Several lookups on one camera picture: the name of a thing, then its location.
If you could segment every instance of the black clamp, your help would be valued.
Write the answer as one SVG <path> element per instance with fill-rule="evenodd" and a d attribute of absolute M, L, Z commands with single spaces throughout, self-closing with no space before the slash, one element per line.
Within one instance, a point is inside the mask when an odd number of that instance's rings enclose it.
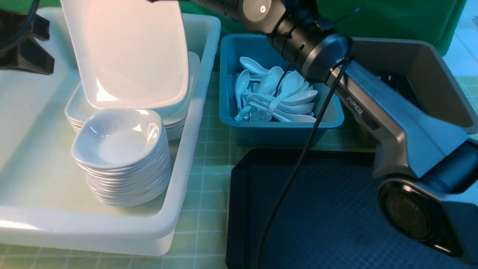
<path fill-rule="evenodd" d="M 0 40 L 8 40 L 23 26 L 27 15 L 0 9 Z M 35 15 L 28 30 L 11 44 L 0 47 L 0 70 L 51 75 L 54 58 L 36 41 L 50 39 L 50 22 Z"/>

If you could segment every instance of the black cable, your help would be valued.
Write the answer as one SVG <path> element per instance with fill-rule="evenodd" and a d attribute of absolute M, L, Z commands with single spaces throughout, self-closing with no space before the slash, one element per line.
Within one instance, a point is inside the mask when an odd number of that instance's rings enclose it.
<path fill-rule="evenodd" d="M 33 0 L 33 3 L 30 7 L 30 11 L 28 11 L 25 23 L 14 35 L 0 43 L 0 51 L 16 43 L 26 33 L 35 18 L 36 11 L 38 10 L 39 6 L 40 0 Z"/>
<path fill-rule="evenodd" d="M 278 94 L 277 92 L 279 91 L 279 86 L 280 86 L 282 80 L 283 80 L 284 77 L 287 75 L 287 72 L 289 72 L 289 70 L 291 69 L 291 67 L 292 67 L 292 66 L 289 65 L 289 66 L 285 69 L 284 73 L 282 74 L 281 79 L 279 80 L 279 83 L 277 83 L 277 86 L 275 87 L 275 97 L 277 97 L 277 94 Z"/>
<path fill-rule="evenodd" d="M 357 45 L 355 50 L 344 61 L 344 64 L 342 65 L 342 68 L 341 68 L 337 78 L 332 83 L 332 86 L 330 87 L 330 91 L 327 94 L 327 97 L 324 101 L 324 104 L 322 105 L 322 107 L 320 109 L 319 114 L 317 115 L 317 119 L 315 120 L 314 126 L 312 127 L 312 131 L 310 132 L 309 138 L 307 139 L 307 142 L 305 143 L 304 149 L 302 150 L 302 153 L 299 157 L 299 160 L 297 161 L 297 164 L 295 165 L 294 170 L 292 171 L 292 174 L 290 175 L 289 179 L 287 180 L 287 182 L 285 184 L 285 187 L 282 190 L 282 193 L 281 193 L 279 199 L 277 200 L 277 202 L 274 206 L 272 214 L 269 217 L 269 220 L 266 224 L 264 232 L 262 233 L 261 241 L 259 242 L 259 249 L 257 251 L 257 259 L 256 259 L 257 260 L 257 266 L 256 266 L 257 269 L 261 268 L 262 250 L 263 250 L 266 238 L 267 238 L 267 234 L 269 233 L 269 230 L 271 229 L 271 225 L 272 225 L 272 223 L 274 221 L 274 218 L 277 214 L 277 211 L 279 210 L 279 208 L 282 204 L 282 201 L 284 200 L 284 197 L 287 194 L 287 191 L 289 190 L 290 186 L 292 185 L 292 181 L 294 180 L 295 176 L 299 172 L 300 167 L 302 166 L 302 163 L 304 161 L 304 157 L 305 157 L 306 153 L 308 152 L 308 150 L 311 146 L 311 143 L 312 143 L 312 140 L 314 138 L 315 132 L 316 132 L 317 128 L 319 127 L 319 124 L 322 121 L 322 118 L 324 117 L 327 106 L 329 105 L 330 101 L 332 100 L 332 97 L 334 96 L 335 90 L 340 85 L 340 81 L 341 81 L 342 77 L 344 76 L 347 67 L 350 65 L 350 62 L 353 60 L 353 56 L 354 56 L 355 52 L 357 51 L 358 47 L 359 46 Z"/>

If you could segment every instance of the grid pattern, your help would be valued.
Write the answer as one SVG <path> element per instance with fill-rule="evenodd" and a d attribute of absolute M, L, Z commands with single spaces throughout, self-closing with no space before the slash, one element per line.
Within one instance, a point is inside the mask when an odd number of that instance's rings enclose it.
<path fill-rule="evenodd" d="M 457 77 L 478 112 L 478 77 Z M 0 269 L 223 269 L 225 268 L 229 173 L 251 148 L 234 144 L 218 116 L 218 74 L 204 107 L 187 194 L 173 245 L 162 258 L 65 249 L 0 245 Z M 319 150 L 371 151 L 358 145 L 353 118 L 326 132 Z"/>

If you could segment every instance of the white rectangular tray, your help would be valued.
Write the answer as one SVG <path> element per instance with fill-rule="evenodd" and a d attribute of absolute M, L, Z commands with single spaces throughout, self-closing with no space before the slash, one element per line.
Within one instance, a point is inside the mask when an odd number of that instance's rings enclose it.
<path fill-rule="evenodd" d="M 184 14 L 188 50 L 201 66 L 181 140 L 170 143 L 173 171 L 165 194 L 131 208 L 97 201 L 71 157 L 75 132 L 64 109 L 80 83 L 61 8 L 38 14 L 51 22 L 40 42 L 54 74 L 0 71 L 0 243 L 136 255 L 165 254 L 184 200 L 216 55 L 220 22 Z"/>

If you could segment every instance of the black tray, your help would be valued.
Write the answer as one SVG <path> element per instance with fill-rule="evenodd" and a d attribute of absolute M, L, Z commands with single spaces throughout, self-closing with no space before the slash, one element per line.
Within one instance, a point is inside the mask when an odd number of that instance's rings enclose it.
<path fill-rule="evenodd" d="M 261 234 L 299 154 L 256 149 L 233 168 L 229 269 L 256 269 Z M 373 153 L 311 151 L 272 224 L 262 268 L 478 268 L 420 245 L 389 226 L 377 204 L 383 179 L 371 177 L 373 158 Z"/>

